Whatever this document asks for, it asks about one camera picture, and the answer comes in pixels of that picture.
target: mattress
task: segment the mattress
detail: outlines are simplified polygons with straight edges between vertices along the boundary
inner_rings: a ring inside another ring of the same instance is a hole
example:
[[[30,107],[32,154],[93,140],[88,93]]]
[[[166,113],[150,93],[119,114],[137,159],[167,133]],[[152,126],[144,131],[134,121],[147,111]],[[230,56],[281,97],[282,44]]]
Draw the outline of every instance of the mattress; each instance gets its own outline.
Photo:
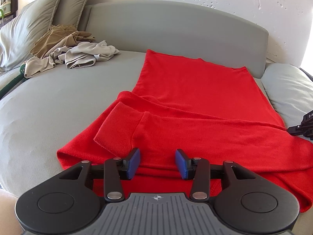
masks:
[[[0,101],[0,184],[20,196],[62,171],[56,151],[94,121],[123,90],[131,91],[145,53],[121,51],[106,62],[64,65],[24,82]],[[261,80],[255,79],[267,97]],[[295,234],[313,234],[313,210]]]

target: logo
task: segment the logo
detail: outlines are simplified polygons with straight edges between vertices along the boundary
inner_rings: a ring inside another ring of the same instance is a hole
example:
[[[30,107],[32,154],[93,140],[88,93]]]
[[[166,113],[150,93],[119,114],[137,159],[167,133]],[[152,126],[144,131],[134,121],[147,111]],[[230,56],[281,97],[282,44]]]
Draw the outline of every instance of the logo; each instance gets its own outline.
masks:
[[[156,195],[156,196],[153,197],[153,199],[155,199],[155,200],[157,200],[157,201],[160,200],[160,199],[162,199],[162,198],[163,198],[163,197],[162,197],[162,196],[159,196],[159,195]]]

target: blue gripper pad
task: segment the blue gripper pad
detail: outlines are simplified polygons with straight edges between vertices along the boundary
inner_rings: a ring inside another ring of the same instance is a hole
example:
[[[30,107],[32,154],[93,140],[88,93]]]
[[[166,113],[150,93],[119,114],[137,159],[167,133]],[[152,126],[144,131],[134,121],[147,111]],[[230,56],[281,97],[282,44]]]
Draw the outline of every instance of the blue gripper pad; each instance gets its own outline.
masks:
[[[133,179],[136,170],[140,164],[140,150],[137,148],[128,163],[128,170],[126,171],[127,179]]]
[[[175,152],[175,163],[180,175],[182,176],[182,179],[187,179],[188,178],[187,163],[178,150],[176,150]]]

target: gray rubber grip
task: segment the gray rubber grip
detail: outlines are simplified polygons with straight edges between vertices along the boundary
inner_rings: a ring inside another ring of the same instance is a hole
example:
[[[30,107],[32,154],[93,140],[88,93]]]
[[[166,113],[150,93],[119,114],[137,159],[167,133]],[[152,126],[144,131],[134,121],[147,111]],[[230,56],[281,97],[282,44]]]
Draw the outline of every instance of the gray rubber grip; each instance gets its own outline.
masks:
[[[205,203],[189,201],[184,193],[131,193],[108,204],[99,218],[74,235],[238,235],[222,224]],[[282,235],[292,234],[285,231]]]

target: bed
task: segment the bed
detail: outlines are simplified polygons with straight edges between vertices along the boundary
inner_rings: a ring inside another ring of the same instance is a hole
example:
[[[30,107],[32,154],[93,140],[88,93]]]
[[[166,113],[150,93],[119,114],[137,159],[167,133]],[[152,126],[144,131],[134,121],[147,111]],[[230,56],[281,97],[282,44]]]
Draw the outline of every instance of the bed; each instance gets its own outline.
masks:
[[[62,168],[56,151],[84,130],[123,90],[131,91],[145,52],[201,57],[246,66],[267,97],[268,32],[222,11],[187,3],[131,1],[84,8],[79,30],[121,50],[107,62],[68,70],[58,65],[22,83],[0,101],[0,184],[20,196]],[[301,214],[296,234],[313,234],[313,211]]]

